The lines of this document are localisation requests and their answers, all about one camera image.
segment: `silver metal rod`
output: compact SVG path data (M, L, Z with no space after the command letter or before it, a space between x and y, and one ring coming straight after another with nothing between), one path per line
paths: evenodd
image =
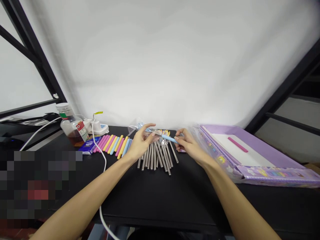
M171 150L172 150L172 152L173 152L174 158L176 159L176 162L179 164L179 161L178 161L178 158L177 158L177 156L176 156L176 153L174 152L173 146L172 146L172 144L171 144L170 141L169 141L169 143L170 143Z
M151 156L150 156L150 169L153 170L153 144L150 144Z
M149 145L149 153L148 153L148 159L147 159L147 161L148 161L147 169L148 169L148 170L150 169L150 158L151 158L151 147L150 147L150 145Z
M156 150L154 149L153 151L153 169L157 169L157 155L156 155Z
M160 145L159 145L158 142L157 142L156 146L157 146L157 151L158 151L158 157L159 157L160 165L161 165L161 163L162 163L162 167L164 167L164 170L167 172L167 171L168 171L168 169L167 169L167 164L166 164L166 161L164 160L164 156L162 155L161 147L160 147Z
M169 157L168 157L168 154L167 154L166 147L164 145L161 145L161 147L162 147L163 155L165 156L165 159L167 161L167 167L171 169L171 164L170 164L170 161L169 161Z
M165 151L165 149L164 149L164 146L163 146L163 145L161 145L161 147L162 147L162 150L163 150L163 154L164 154L164 156L165 156L165 152L164 152L164 151ZM166 157L166 156L164 157L164 159L165 159L165 163L166 163L166 165L167 165L168 173L169 173L169 175L171 175L169 161L167 160L167 157Z
M158 148L157 143L158 142L155 143L155 147L156 147L156 151L157 151L157 154L158 154L158 160L160 162L160 167L163 168L163 164L162 164L162 160L161 160L161 156L160 156L160 153L159 153L159 148Z
M139 157L139 160L138 160L138 169L140 169L140 161L141 161L141 157Z
M173 163L172 163L172 159L171 159L171 154L169 152L169 148L168 148L168 145L166 145L166 150L167 150L167 154L169 156L169 160L170 160L170 164L171 164L171 167L173 167Z
M149 155L149 147L147 149L147 154L146 154L146 165L145 167L148 167L148 155Z
M145 162L146 162L146 158L143 159L142 166L141 166L141 171L144 170L144 164L145 164Z

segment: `brown liquid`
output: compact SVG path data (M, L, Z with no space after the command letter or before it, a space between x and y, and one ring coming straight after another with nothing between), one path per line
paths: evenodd
M78 130L74 130L72 133L70 133L67 138L70 140L73 146L75 147L81 147L84 144L84 141L78 132Z

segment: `purple toy box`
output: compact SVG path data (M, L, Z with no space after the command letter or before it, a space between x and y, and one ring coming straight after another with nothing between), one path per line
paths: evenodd
M200 125L198 141L235 183L320 187L320 176L240 127Z

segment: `blue package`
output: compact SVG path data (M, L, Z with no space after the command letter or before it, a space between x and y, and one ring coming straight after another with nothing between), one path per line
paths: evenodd
M98 144L101 140L101 136L95 137L94 140ZM94 145L92 136L88 138L88 140L82 145L82 147L78 151L82 151L82 155L91 155L93 153L93 150L97 146Z

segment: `black metal frame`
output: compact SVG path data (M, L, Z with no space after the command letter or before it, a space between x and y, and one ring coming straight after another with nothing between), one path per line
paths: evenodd
M19 0L0 0L24 46L0 25L0 35L35 64L52 100L0 112L0 118L53 103L67 102Z
M313 47L308 51L308 53L304 56L300 63L293 69L289 76L284 80L280 87L275 91L275 93L270 97L266 104L248 124L245 130L251 134L255 134L269 118L273 118L320 136L320 129L274 114L289 97L298 98L293 93L302 84L306 77L308 77L313 70L319 67L319 65L320 39L313 45Z

